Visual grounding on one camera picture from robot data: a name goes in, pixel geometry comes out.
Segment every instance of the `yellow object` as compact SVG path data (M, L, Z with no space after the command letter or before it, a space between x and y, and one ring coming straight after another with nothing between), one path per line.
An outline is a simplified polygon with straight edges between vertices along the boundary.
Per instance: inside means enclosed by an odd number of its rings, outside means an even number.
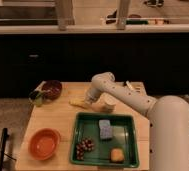
M123 150L121 148L113 148L111 150L111 161L112 162L123 162L125 159Z
M89 108L89 104L85 103L85 101L81 100L81 99L72 99L72 100L69 101L69 104L72 105L72 106L82 107L84 109Z

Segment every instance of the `small cup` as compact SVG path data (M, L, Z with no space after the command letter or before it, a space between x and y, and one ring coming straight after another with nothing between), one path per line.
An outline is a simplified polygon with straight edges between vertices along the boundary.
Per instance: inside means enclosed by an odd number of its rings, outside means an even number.
M113 112L115 106L117 104L117 99L109 94L104 95L104 110L106 112Z
M43 92L41 92L41 91L35 90L35 91L32 91L32 92L29 94L29 101L30 101L33 105L35 105L35 106L37 106L37 107L42 106L43 100L44 100L44 94L43 94Z

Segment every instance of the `cabinet handle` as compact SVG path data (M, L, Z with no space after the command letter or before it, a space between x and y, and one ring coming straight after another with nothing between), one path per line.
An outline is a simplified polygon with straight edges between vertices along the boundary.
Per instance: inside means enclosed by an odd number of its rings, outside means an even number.
M39 55L38 55L38 54L30 54L29 57L30 57L30 58L38 58Z

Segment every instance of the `gray sponge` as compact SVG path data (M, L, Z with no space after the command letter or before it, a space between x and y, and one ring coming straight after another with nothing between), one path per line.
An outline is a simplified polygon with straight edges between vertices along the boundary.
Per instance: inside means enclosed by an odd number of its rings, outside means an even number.
M109 120L99 120L100 139L107 140L113 137L113 131Z

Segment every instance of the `bread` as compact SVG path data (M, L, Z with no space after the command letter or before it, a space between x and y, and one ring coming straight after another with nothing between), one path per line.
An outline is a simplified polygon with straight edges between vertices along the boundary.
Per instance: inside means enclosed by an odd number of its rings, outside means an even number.
M124 161L124 154L121 148L113 148L111 150L111 161L115 163L122 163Z

